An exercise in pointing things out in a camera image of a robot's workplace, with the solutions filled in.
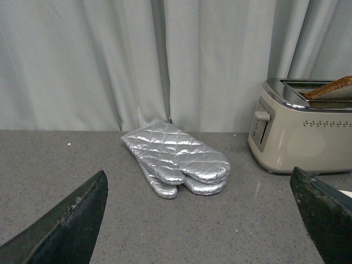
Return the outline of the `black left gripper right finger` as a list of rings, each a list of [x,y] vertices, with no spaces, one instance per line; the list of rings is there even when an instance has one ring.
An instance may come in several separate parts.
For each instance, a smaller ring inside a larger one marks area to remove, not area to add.
[[[324,263],[351,263],[351,197],[295,167],[290,187]]]

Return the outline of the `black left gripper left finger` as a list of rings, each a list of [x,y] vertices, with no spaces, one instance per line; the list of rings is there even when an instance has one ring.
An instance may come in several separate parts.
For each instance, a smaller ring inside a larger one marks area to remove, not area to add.
[[[2,245],[1,263],[89,263],[107,196],[107,176],[101,170]]]

